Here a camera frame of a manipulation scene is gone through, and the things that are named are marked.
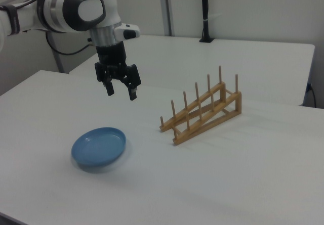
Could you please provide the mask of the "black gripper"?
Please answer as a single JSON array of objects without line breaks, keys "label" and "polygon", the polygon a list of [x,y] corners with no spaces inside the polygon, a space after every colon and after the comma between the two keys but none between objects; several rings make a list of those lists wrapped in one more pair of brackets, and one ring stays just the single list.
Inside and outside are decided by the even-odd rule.
[{"label": "black gripper", "polygon": [[96,51],[99,58],[99,62],[95,63],[97,80],[106,87],[107,94],[109,96],[114,94],[108,66],[120,66],[122,68],[120,81],[128,88],[130,100],[135,100],[137,98],[137,87],[141,84],[141,79],[135,64],[126,65],[127,56],[124,42],[121,41],[111,46],[96,47]]}]

